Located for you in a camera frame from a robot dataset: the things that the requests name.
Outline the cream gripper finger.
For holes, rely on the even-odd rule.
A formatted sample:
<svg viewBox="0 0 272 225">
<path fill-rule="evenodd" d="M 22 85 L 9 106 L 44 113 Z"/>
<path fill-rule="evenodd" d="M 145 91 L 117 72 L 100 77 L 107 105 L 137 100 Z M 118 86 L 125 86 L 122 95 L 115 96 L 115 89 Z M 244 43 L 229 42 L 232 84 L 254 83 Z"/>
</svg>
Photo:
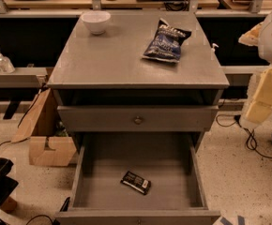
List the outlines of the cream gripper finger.
<svg viewBox="0 0 272 225">
<path fill-rule="evenodd" d="M 246 101 L 240 117 L 242 128 L 256 129 L 272 113 L 272 107 L 256 101 Z"/>
<path fill-rule="evenodd" d="M 259 36 L 262 29 L 263 23 L 260 22 L 252 27 L 248 32 L 243 34 L 239 39 L 238 42 L 247 45 L 247 46 L 258 46 Z"/>
</svg>

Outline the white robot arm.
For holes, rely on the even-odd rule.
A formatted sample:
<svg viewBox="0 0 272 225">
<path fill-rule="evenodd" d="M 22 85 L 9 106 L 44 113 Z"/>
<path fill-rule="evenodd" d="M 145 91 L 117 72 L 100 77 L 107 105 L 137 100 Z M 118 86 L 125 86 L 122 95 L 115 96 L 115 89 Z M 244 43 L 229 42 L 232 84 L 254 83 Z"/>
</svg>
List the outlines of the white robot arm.
<svg viewBox="0 0 272 225">
<path fill-rule="evenodd" d="M 256 129 L 272 113 L 272 11 L 263 22 L 243 34 L 239 43 L 257 46 L 259 57 L 269 63 L 262 72 L 255 72 L 249 80 L 247 101 L 240 117 L 242 128 Z"/>
</svg>

